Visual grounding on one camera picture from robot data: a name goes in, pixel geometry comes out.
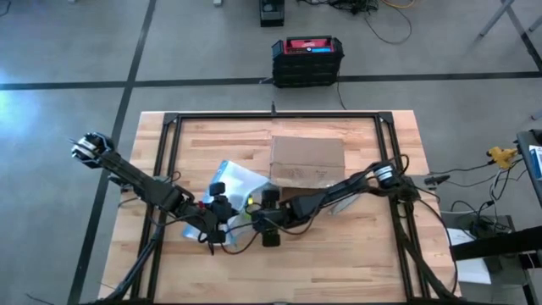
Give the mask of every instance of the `gray floor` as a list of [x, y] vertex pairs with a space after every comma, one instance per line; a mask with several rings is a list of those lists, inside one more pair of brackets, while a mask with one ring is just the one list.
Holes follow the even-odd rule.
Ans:
[[[412, 20], [411, 39], [391, 46], [376, 39], [360, 16], [293, 0], [287, 1], [285, 27], [266, 29], [258, 26], [256, 0], [226, 0], [222, 8], [210, 0], [158, 0], [137, 80], [266, 77], [274, 42], [321, 34], [343, 41], [343, 75], [535, 71], [507, 15], [477, 38], [499, 3], [419, 1], [404, 11]], [[540, 0], [512, 7], [525, 28], [542, 14]], [[142, 0], [14, 1], [0, 17], [0, 84], [126, 80], [146, 10]], [[389, 39], [406, 34], [405, 21], [384, 5], [370, 20]], [[529, 36], [542, 52], [542, 28]], [[110, 133], [122, 91], [0, 91], [2, 304], [36, 304], [25, 293], [66, 303], [99, 179], [98, 171], [69, 157], [67, 139], [93, 130]], [[542, 108], [542, 79], [355, 82], [342, 83], [340, 91], [350, 109], [414, 109], [432, 170], [481, 164], [488, 148], [511, 147], [517, 131], [542, 128], [542, 121], [528, 120]], [[141, 111], [269, 109], [271, 101], [278, 110], [340, 109], [334, 86], [136, 88], [119, 150], [129, 157]], [[468, 183], [492, 174], [482, 169], [453, 178]], [[486, 186], [442, 186], [439, 194], [443, 210], [456, 199], [479, 206], [488, 197]], [[110, 187], [82, 301], [97, 294], [118, 200], [118, 189]], [[518, 229], [542, 222], [527, 176], [509, 185], [498, 209]], [[542, 290], [542, 274], [532, 276]], [[473, 301], [525, 303], [519, 286], [496, 282], [461, 288]]]

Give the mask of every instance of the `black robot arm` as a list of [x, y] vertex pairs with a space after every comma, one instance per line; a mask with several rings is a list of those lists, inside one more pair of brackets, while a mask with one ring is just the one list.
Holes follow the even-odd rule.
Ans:
[[211, 204], [194, 202], [194, 195], [175, 183], [155, 179], [122, 159], [115, 151], [113, 142], [105, 135], [94, 132], [86, 134], [72, 147], [72, 157], [90, 168], [103, 168], [123, 183], [133, 186], [135, 194], [143, 202], [183, 220], [207, 235], [209, 242], [225, 242], [226, 236], [219, 225], [237, 215], [227, 198], [215, 194]]
[[[369, 185], [370, 179], [375, 179], [378, 187]], [[398, 194], [404, 200], [411, 200], [418, 196], [418, 192], [412, 187], [412, 181], [406, 176], [398, 175], [392, 163], [378, 162], [316, 194], [284, 200], [278, 203], [278, 207], [266, 202], [262, 208], [251, 212], [252, 227], [255, 231], [264, 234], [264, 245], [266, 235], [267, 237], [274, 236], [275, 242], [267, 243], [267, 247], [276, 247], [279, 245], [279, 237], [274, 233], [279, 227], [289, 229], [304, 225], [311, 221], [322, 208], [341, 199], [366, 192], [379, 197]]]

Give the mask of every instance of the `cardboard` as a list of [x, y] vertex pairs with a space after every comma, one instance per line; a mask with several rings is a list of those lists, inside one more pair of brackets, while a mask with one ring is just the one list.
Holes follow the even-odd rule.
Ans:
[[274, 136], [269, 179], [276, 186], [311, 189], [344, 180], [342, 140]]

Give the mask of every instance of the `butcher block tabletop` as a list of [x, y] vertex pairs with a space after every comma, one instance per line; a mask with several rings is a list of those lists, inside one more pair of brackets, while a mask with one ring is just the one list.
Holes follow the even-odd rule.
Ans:
[[[429, 169], [414, 112], [392, 113], [401, 153], [410, 157], [406, 174], [426, 175]], [[141, 114], [132, 154], [124, 156], [149, 175], [157, 156], [163, 116], [164, 112]], [[386, 130], [386, 146], [392, 156]], [[268, 175], [273, 136], [342, 139], [345, 177], [380, 160], [372, 119], [187, 119], [182, 122], [176, 158], [181, 176], [175, 183], [200, 200], [223, 160]], [[162, 173], [168, 166], [171, 137]], [[133, 196], [125, 193], [121, 200]], [[422, 198], [439, 211], [433, 196], [422, 193]], [[119, 208], [100, 297], [109, 294], [112, 289], [108, 286], [115, 287], [135, 262], [146, 209], [137, 200]], [[415, 203], [414, 216], [425, 261], [451, 289], [454, 265], [442, 224], [420, 203]], [[322, 211], [304, 235], [281, 233], [280, 247], [262, 247], [259, 236], [239, 255], [215, 247], [212, 256], [206, 244], [181, 236], [185, 226], [178, 222], [166, 228], [155, 302], [406, 300], [387, 198], [363, 194], [337, 215]], [[413, 262], [410, 258], [408, 261], [415, 295], [421, 296]], [[147, 261], [143, 272], [142, 297], [146, 295], [151, 262]]]

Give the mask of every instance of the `black floor stripe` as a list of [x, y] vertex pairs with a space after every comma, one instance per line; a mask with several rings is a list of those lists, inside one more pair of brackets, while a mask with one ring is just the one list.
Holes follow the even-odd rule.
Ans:
[[[130, 66], [130, 72], [128, 74], [127, 84], [124, 87], [123, 95], [120, 100], [119, 110], [113, 124], [112, 139], [113, 142], [118, 143], [120, 138], [120, 131], [124, 124], [124, 118], [126, 116], [126, 110], [130, 102], [130, 96], [133, 89], [134, 80], [136, 80], [137, 70], [141, 62], [141, 56], [143, 49], [145, 48], [145, 42], [147, 41], [147, 34], [151, 27], [152, 15], [156, 7], [156, 0], [150, 0], [147, 7], [147, 13], [141, 27], [141, 34], [139, 41], [135, 47], [134, 57]], [[85, 239], [81, 248], [79, 261], [77, 263], [77, 269], [75, 270], [74, 280], [72, 282], [71, 289], [69, 291], [68, 305], [77, 304], [80, 301], [81, 293], [83, 292], [83, 286], [85, 284], [86, 271], [88, 270], [89, 262], [91, 261], [92, 248], [94, 247], [94, 241], [96, 239], [96, 233], [100, 222], [100, 216], [102, 214], [103, 203], [108, 190], [108, 172], [103, 171], [98, 182], [98, 188], [96, 190], [96, 196], [94, 197], [94, 203], [92, 205], [91, 217], [89, 218], [88, 226], [86, 228]]]
[[[343, 75], [341, 82], [371, 81], [421, 81], [421, 80], [505, 80], [540, 78], [542, 72], [495, 72], [495, 73], [452, 73], [419, 75]], [[268, 77], [195, 79], [195, 80], [132, 80], [132, 81], [96, 81], [66, 83], [20, 83], [0, 84], [0, 91], [11, 90], [52, 90], [52, 89], [100, 89], [100, 88], [160, 88], [176, 86], [229, 86], [271, 84]]]
[[538, 51], [536, 51], [536, 47], [534, 47], [533, 42], [531, 42], [531, 40], [529, 39], [527, 32], [525, 31], [525, 29], [523, 29], [523, 25], [517, 18], [516, 13], [514, 13], [512, 6], [508, 8], [506, 12], [508, 13], [508, 16], [510, 17], [512, 24], [516, 28], [517, 33], [522, 38], [523, 44], [527, 48], [527, 52], [533, 58], [534, 64], [536, 64], [539, 71], [542, 71], [542, 58], [540, 58]]
[[124, 88], [125, 81], [81, 81], [58, 83], [13, 83], [0, 84], [0, 91], [7, 90], [49, 90], [49, 89], [101, 89]]
[[417, 80], [503, 80], [539, 78], [542, 73], [532, 72], [497, 72], [497, 73], [458, 73], [458, 74], [425, 74], [425, 75], [343, 75], [341, 82], [369, 81], [417, 81]]
[[[426, 75], [343, 75], [340, 82], [371, 81], [417, 81], [417, 80], [503, 80], [539, 78], [542, 73], [532, 72], [498, 72], [498, 73], [460, 73], [460, 74], [426, 74]], [[134, 83], [135, 88], [158, 88], [177, 86], [227, 86], [270, 84], [266, 77], [233, 78], [233, 79], [198, 79], [198, 80], [140, 80]]]

